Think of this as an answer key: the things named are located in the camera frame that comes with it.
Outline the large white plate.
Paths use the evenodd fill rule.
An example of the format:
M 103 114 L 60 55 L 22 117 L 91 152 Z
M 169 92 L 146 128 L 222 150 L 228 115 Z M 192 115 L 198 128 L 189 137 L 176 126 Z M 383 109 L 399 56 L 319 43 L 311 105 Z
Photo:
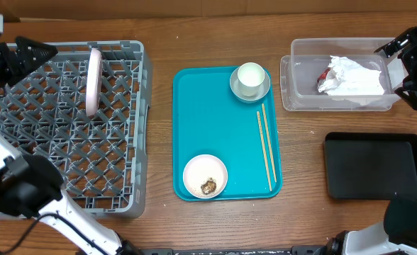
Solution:
M 85 110 L 88 116 L 96 114 L 99 108 L 99 97 L 101 93 L 101 77 L 102 77 L 102 56 L 101 52 L 92 48 L 87 67 L 87 82 L 85 96 Z

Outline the white napkin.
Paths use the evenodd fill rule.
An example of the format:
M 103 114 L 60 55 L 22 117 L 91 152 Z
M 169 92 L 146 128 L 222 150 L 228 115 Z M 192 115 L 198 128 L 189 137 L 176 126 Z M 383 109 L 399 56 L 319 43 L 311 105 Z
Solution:
M 372 105 L 388 89 L 384 72 L 376 62 L 373 68 L 366 68 L 348 57 L 331 55 L 327 68 L 330 71 L 322 85 L 322 95 L 331 96 L 337 101 L 351 101 L 360 106 Z

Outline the red snack wrapper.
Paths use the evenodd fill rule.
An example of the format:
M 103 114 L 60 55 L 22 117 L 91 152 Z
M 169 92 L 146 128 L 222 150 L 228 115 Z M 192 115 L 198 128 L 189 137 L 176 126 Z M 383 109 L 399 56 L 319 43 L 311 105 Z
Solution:
M 327 68 L 318 78 L 317 78 L 317 88 L 319 92 L 323 92 L 322 85 L 326 80 L 326 77 L 330 71 L 330 68 Z

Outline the white cup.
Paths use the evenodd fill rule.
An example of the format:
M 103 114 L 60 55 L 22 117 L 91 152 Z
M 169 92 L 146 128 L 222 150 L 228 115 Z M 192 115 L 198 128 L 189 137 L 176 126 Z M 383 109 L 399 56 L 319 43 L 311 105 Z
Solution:
M 259 64 L 247 62 L 238 69 L 238 81 L 242 95 L 254 96 L 265 81 L 265 71 Z

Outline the brown food scrap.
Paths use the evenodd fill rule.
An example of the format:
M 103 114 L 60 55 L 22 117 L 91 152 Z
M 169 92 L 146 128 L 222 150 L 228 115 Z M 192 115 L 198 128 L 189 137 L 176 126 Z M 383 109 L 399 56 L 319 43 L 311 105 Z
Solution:
M 201 192 L 204 195 L 212 194 L 216 191 L 216 181 L 213 178 L 208 178 L 205 183 L 201 185 Z

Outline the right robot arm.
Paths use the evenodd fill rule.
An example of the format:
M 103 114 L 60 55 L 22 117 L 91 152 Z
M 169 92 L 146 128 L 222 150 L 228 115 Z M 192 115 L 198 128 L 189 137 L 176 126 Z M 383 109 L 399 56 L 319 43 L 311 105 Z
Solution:
M 385 58 L 398 55 L 408 76 L 395 94 L 417 111 L 417 26 L 406 29 L 374 53 Z M 382 222 L 341 232 L 314 254 L 417 254 L 417 201 L 392 199 Z

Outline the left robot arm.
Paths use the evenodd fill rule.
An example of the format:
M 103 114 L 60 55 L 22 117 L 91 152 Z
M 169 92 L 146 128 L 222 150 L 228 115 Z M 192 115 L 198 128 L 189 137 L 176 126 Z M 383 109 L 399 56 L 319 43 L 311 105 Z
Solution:
M 137 254 L 93 214 L 141 214 L 152 66 L 136 40 L 0 42 L 0 213 L 43 222 L 84 254 Z

